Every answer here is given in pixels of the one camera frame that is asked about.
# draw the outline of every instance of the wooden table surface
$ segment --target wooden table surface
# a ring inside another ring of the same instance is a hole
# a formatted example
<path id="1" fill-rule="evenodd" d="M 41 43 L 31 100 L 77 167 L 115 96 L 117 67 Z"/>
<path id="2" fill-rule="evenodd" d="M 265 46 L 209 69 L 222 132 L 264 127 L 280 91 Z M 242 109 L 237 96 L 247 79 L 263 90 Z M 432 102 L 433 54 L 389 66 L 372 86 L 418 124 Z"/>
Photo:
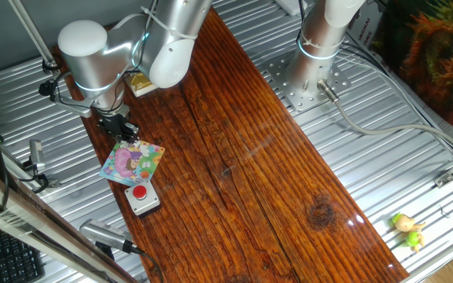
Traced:
<path id="1" fill-rule="evenodd" d="M 166 149 L 152 178 L 161 208 L 140 219 L 126 186 L 110 185 L 135 243 L 166 282 L 407 276 L 213 9 L 184 80 L 124 102 L 139 137 Z M 83 122 L 103 164 L 115 142 L 96 117 Z"/>

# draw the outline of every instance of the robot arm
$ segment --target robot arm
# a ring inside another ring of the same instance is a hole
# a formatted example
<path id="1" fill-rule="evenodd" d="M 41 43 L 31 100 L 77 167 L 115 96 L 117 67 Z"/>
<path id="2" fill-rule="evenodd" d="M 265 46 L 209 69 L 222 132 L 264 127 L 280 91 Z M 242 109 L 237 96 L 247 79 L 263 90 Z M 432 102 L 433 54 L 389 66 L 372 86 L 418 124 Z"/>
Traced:
<path id="1" fill-rule="evenodd" d="M 348 24 L 365 0 L 316 0 L 302 23 L 298 47 L 285 73 L 288 84 L 302 95 L 317 94 L 327 80 Z"/>
<path id="2" fill-rule="evenodd" d="M 116 86 L 129 68 L 138 68 L 160 88 L 179 83 L 211 4 L 212 0 L 160 1 L 154 15 L 143 8 L 148 16 L 127 16 L 110 31 L 92 20 L 68 24 L 58 45 L 85 99 L 59 97 L 56 104 L 84 117 L 91 116 L 92 106 L 101 116 L 101 127 L 118 140 L 134 140 L 138 128 L 128 123 L 124 88 Z M 148 30 L 147 17 L 153 18 Z"/>

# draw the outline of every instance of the small toy figure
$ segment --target small toy figure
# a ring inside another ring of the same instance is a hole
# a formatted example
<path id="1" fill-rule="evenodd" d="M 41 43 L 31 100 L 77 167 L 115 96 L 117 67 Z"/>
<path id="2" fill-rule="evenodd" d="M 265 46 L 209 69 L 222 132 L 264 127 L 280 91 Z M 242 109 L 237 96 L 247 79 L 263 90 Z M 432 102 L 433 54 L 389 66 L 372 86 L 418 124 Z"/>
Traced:
<path id="1" fill-rule="evenodd" d="M 425 222 L 422 224 L 415 224 L 415 219 L 401 213 L 394 215 L 391 220 L 401 232 L 420 232 L 425 226 Z"/>
<path id="2" fill-rule="evenodd" d="M 425 246 L 424 235 L 419 232 L 410 232 L 407 236 L 407 244 L 412 247 L 412 251 L 418 253 L 418 246 Z"/>

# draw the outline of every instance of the emergency stop button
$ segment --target emergency stop button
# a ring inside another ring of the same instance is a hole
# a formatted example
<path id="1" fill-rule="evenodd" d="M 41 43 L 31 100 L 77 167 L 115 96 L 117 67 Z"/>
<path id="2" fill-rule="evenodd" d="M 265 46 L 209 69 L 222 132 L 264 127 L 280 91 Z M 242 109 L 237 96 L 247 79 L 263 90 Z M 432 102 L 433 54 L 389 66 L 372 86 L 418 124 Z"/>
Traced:
<path id="1" fill-rule="evenodd" d="M 134 197 L 138 200 L 144 200 L 146 197 L 146 187 L 144 186 L 135 186 L 134 190 L 132 191 Z"/>

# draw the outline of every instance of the black keyboard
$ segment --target black keyboard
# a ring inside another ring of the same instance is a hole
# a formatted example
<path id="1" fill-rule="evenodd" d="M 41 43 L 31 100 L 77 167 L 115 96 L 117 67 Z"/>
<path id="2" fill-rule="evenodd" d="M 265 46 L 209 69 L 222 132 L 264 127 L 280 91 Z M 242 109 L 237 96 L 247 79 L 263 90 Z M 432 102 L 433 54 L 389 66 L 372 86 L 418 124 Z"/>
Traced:
<path id="1" fill-rule="evenodd" d="M 0 230 L 0 283 L 29 283 L 43 275 L 39 251 Z"/>

